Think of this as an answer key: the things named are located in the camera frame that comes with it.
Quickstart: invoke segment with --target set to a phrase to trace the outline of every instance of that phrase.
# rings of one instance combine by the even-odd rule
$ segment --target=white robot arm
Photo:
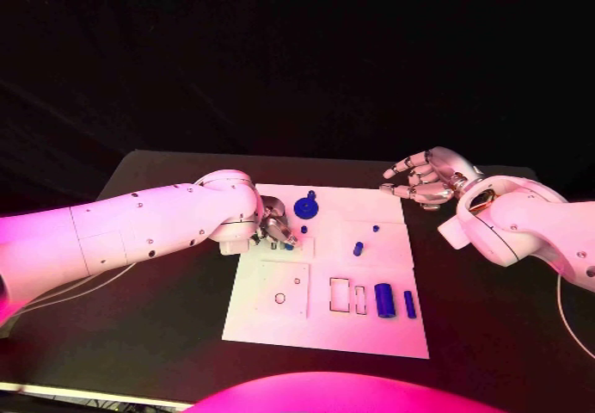
[[[136,191],[90,204],[0,219],[0,325],[46,291],[190,248],[206,238],[221,254],[263,237],[296,243],[282,203],[260,197],[236,170],[196,184]]]
[[[567,281],[595,292],[595,202],[569,203],[538,182],[512,176],[485,177],[449,149],[436,147],[407,157],[384,172],[409,168],[409,184],[380,191],[435,210],[458,198],[456,215],[438,230],[455,249],[469,243],[507,267],[538,257]]]

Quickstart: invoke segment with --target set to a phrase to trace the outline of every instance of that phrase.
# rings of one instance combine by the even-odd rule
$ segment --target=blue object
[[[374,285],[376,294],[376,308],[377,316],[380,318],[391,318],[396,316],[394,312],[394,301],[393,301],[393,290],[390,284],[376,284]]]
[[[417,318],[415,314],[415,305],[413,305],[413,295],[410,291],[404,291],[404,306],[406,306],[406,316],[409,318]]]
[[[294,205],[294,213],[301,219],[311,219],[318,214],[318,204],[315,202],[315,192],[306,192],[306,198],[296,200]]]
[[[353,249],[353,255],[360,256],[363,251],[363,243],[357,242],[355,243],[355,248]]]

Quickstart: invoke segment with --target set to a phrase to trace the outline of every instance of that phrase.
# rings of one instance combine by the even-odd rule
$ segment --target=black curtain
[[[443,145],[593,197],[580,13],[523,2],[4,2],[1,212],[92,200],[135,149],[387,164]]]

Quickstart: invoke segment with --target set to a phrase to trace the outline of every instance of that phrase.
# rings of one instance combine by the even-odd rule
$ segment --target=white board
[[[262,242],[242,254],[223,340],[427,359],[399,198],[374,189],[268,184],[256,188],[285,204],[299,246],[294,250],[270,250]],[[306,197],[308,190],[315,191],[319,210],[311,219],[299,219],[294,204]],[[306,234],[299,231],[302,225]],[[357,242],[364,244],[360,256],[353,255]],[[345,281],[335,281],[332,287],[331,279],[348,280],[348,311],[331,310],[331,291],[340,294],[337,309],[347,308]],[[393,318],[377,316],[379,283],[390,284],[393,289]],[[416,318],[406,316],[406,290],[413,293]]]

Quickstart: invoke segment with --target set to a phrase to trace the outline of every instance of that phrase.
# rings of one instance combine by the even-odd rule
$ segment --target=table
[[[386,163],[134,151],[99,199],[229,168],[253,182],[376,188]],[[534,178],[524,168],[482,170]],[[237,256],[207,241],[141,262],[83,298],[24,314],[0,340],[0,381],[193,403],[273,374],[335,371],[400,379],[504,410],[592,409],[593,361],[563,328],[553,270],[533,257],[501,268],[471,246],[452,250],[436,226],[453,207],[427,213],[403,203],[427,361],[221,341]]]

